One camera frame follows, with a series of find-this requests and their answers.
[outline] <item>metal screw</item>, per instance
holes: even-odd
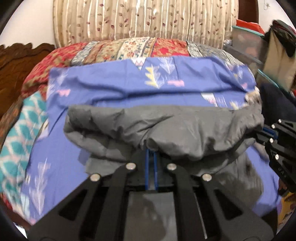
[[[208,173],[205,173],[204,175],[202,175],[202,179],[206,182],[209,182],[212,180],[212,175],[211,174],[208,174]]]
[[[126,164],[126,169],[127,170],[134,170],[136,168],[136,165],[133,162],[127,163]]]
[[[91,175],[91,177],[90,177],[90,180],[92,181],[92,182],[97,182],[98,180],[100,180],[101,179],[101,176],[100,176],[100,174],[97,174],[97,173],[94,173],[93,175]]]
[[[174,171],[174,170],[176,170],[176,168],[177,168],[177,165],[174,164],[174,163],[170,163],[170,164],[167,165],[167,169],[169,171]]]

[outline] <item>gray jacket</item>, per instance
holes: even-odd
[[[263,184],[245,150],[246,135],[262,129],[260,105],[240,110],[188,106],[100,108],[74,105],[68,110],[67,138],[91,152],[88,173],[108,175],[145,147],[169,155],[191,174],[215,174],[222,185],[252,207]]]

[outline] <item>pink print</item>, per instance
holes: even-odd
[[[169,80],[168,85],[174,85],[176,87],[184,87],[184,81],[183,80]]]
[[[71,90],[67,89],[67,90],[57,90],[57,93],[59,93],[60,96],[68,96],[70,94]]]
[[[246,89],[246,88],[248,88],[248,83],[243,83],[241,86],[242,86],[244,89]]]

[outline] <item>carved wooden bed frame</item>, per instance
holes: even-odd
[[[19,97],[22,84],[33,67],[54,49],[54,45],[46,43],[35,49],[31,43],[0,46],[0,119]]]

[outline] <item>blue printed sheet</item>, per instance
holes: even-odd
[[[48,129],[33,146],[22,186],[26,218],[36,222],[87,178],[84,165],[89,153],[63,133],[70,105],[170,104],[238,109],[254,86],[254,76],[246,66],[225,64],[215,57],[136,58],[52,69],[47,93]],[[253,211],[264,215],[280,202],[279,178],[253,147],[246,152],[264,185]]]

